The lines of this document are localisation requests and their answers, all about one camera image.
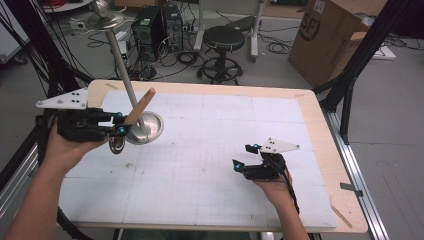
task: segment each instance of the chair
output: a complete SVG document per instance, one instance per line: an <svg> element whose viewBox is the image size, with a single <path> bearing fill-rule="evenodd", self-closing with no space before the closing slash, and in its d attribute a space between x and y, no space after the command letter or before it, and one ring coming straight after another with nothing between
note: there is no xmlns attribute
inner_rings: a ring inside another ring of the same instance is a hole
<svg viewBox="0 0 424 240"><path fill-rule="evenodd" d="M207 29L203 35L203 43L219 54L203 63L197 71L197 77L205 75L211 79L211 84L223 81L234 81L238 84L237 77L243 75L241 66L231 58L227 58L227 52L233 52L244 45L243 34L227 26L216 26Z"/></svg>

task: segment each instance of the wrist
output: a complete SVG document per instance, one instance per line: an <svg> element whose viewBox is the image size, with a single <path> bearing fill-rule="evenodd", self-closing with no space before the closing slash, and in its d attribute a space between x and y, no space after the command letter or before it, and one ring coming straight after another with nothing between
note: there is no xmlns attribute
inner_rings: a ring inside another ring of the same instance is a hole
<svg viewBox="0 0 424 240"><path fill-rule="evenodd" d="M266 196L274 207L281 206L282 204L293 204L293 199L288 191L274 192Z"/></svg>
<svg viewBox="0 0 424 240"><path fill-rule="evenodd" d="M60 168L49 165L48 163L43 163L38 170L38 174L45 176L54 181L62 181L65 178L67 171L63 171Z"/></svg>

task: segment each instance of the wooden stick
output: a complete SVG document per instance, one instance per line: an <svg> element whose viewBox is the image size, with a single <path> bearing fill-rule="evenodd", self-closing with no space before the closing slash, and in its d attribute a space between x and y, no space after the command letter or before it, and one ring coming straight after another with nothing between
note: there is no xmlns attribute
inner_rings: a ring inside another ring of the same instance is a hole
<svg viewBox="0 0 424 240"><path fill-rule="evenodd" d="M134 109L128 114L128 117L125 119L124 125L133 125L137 122L140 114L146 109L147 105L152 100L153 96L156 94L154 88L150 88L149 91L144 94L144 96L138 101L137 105L135 105Z"/></svg>

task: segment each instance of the floor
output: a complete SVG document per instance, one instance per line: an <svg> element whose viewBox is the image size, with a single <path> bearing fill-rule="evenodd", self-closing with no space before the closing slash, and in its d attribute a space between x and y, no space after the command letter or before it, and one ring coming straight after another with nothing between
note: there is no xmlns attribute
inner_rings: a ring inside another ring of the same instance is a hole
<svg viewBox="0 0 424 240"><path fill-rule="evenodd" d="M61 16L64 26L67 17ZM218 15L212 18L218 24L227 21ZM262 26L262 29L281 29L299 26L299 21L264 18ZM266 34L294 40L296 29ZM95 38L106 40L102 35ZM87 35L67 34L66 39L76 58L92 75L96 78L113 76L114 63L109 46L88 48L87 44L92 40ZM252 63L248 57L249 43L250 40L247 40L242 49L231 54L244 69L244 75L239 78L240 85L311 89L287 62L288 55L268 52L262 40L259 40L258 60ZM349 139L389 238L422 239L424 128L420 125L424 122L424 107L420 103L424 102L424 95L421 94L424 87L424 51L399 47L390 49L396 55L394 61L372 60L359 76L353 97ZM213 55L203 54L205 58ZM173 58L168 56L164 63L172 63ZM158 77L184 67L179 63L172 67L154 66L159 72ZM196 77L196 70L189 67L181 73L155 81L208 84L207 80ZM44 98L30 64L20 65L11 61L0 65L0 169L4 168L33 128L34 117L41 113L35 108L35 102ZM94 239L111 239L113 234L111 229L84 231ZM322 234L322 238L372 239L369 232ZM58 229L57 239L70 238Z"/></svg>

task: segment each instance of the round metal base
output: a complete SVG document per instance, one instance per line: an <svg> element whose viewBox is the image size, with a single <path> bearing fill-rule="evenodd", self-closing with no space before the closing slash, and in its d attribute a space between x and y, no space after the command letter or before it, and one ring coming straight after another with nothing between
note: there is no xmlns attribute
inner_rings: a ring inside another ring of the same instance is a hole
<svg viewBox="0 0 424 240"><path fill-rule="evenodd" d="M100 18L97 16L97 14L92 14L90 18L87 19L85 26L88 30L113 30L116 27L122 25L125 21L125 16L121 12L109 11L107 13L107 17L104 18Z"/></svg>
<svg viewBox="0 0 424 240"><path fill-rule="evenodd" d="M156 140L163 132L163 119L153 112L143 112L141 117L144 121L146 133L143 129L134 124L125 139L132 144L146 144Z"/></svg>

